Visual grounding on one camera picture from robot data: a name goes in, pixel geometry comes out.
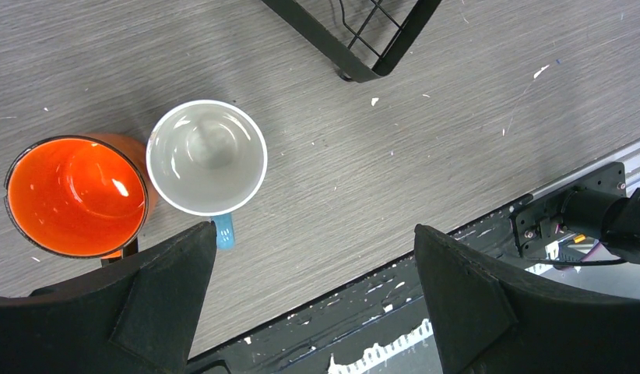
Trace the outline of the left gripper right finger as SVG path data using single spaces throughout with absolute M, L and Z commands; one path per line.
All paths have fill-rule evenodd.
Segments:
M 414 255 L 445 373 L 640 373 L 640 300 L 548 280 L 426 225 Z

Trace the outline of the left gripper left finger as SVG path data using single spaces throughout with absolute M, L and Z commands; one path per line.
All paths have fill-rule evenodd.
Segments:
M 216 251 L 216 226 L 202 222 L 26 297 L 0 297 L 0 373 L 182 373 Z

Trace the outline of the large orange mug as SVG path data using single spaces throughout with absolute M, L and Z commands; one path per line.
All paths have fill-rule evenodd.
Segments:
M 135 255 L 158 195 L 146 146 L 112 133 L 52 136 L 22 151 L 4 181 L 14 228 L 56 256 L 107 265 Z

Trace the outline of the blue mug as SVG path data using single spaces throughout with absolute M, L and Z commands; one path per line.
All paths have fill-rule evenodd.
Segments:
M 216 100 L 189 101 L 153 127 L 146 167 L 167 203 L 213 222 L 217 248 L 232 249 L 232 213 L 262 186 L 268 150 L 261 129 L 240 108 Z

